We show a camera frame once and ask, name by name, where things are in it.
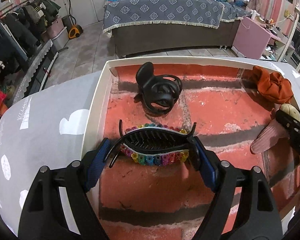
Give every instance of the white cloud print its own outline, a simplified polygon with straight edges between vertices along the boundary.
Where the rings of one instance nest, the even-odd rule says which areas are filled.
[[[23,209],[23,205],[25,204],[27,195],[28,195],[28,191],[26,189],[20,192],[19,205],[21,209]]]
[[[6,157],[6,155],[3,155],[1,157],[1,167],[2,167],[4,177],[7,180],[9,180],[11,178],[11,170],[10,170],[10,164],[9,164],[9,161],[8,161],[8,158]]]
[[[62,118],[59,124],[60,134],[84,134],[88,116],[88,109],[79,109],[70,115],[69,120]]]

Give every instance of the plastic storage box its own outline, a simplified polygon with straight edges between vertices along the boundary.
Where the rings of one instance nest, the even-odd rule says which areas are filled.
[[[57,50],[61,50],[69,40],[67,28],[64,27],[63,30],[52,39],[54,46],[56,46]]]
[[[52,25],[47,28],[47,33],[50,37],[50,39],[53,39],[54,37],[56,37],[62,30],[63,30],[63,23],[61,18],[56,19]]]

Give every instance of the tiled floor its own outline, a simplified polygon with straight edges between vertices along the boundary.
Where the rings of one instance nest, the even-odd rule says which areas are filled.
[[[102,22],[91,24],[84,27],[84,32],[79,38],[68,41],[66,46],[69,49],[59,53],[52,67],[51,77],[47,81],[46,88],[102,70],[106,61],[118,58],[114,43],[101,30]],[[130,57],[167,55],[236,57],[230,49],[224,50],[217,47],[210,49],[171,49],[130,55]]]

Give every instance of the white box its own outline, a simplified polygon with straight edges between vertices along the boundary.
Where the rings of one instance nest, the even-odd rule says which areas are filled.
[[[67,27],[64,27],[61,32],[57,36],[52,39],[54,46],[56,46],[57,50],[61,50],[69,41],[69,36],[67,32]]]

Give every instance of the white fringe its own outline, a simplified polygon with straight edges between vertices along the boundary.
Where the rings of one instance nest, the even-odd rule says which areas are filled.
[[[221,19],[222,22],[226,22],[226,23],[229,23],[229,22],[234,22],[235,20],[242,20],[243,17],[236,17],[232,20],[225,20],[225,19]]]
[[[160,24],[160,23],[170,24],[170,23],[173,23],[173,24],[203,26],[203,27],[209,27],[209,28],[214,28],[214,29],[219,28],[219,26],[214,26],[214,25],[209,25],[209,24],[204,24],[204,23],[192,23],[192,22],[183,22],[183,21],[165,21],[165,20],[160,20],[160,21],[138,21],[138,22],[119,23],[119,24],[115,24],[115,25],[112,25],[112,26],[104,29],[103,33],[107,33],[110,30],[113,30],[113,29],[119,28],[119,27],[123,27],[123,26],[152,24],[152,23],[155,23],[155,24]]]
[[[111,37],[112,37],[112,30],[107,31],[107,32],[106,32],[106,36],[107,36],[108,38],[111,38]]]

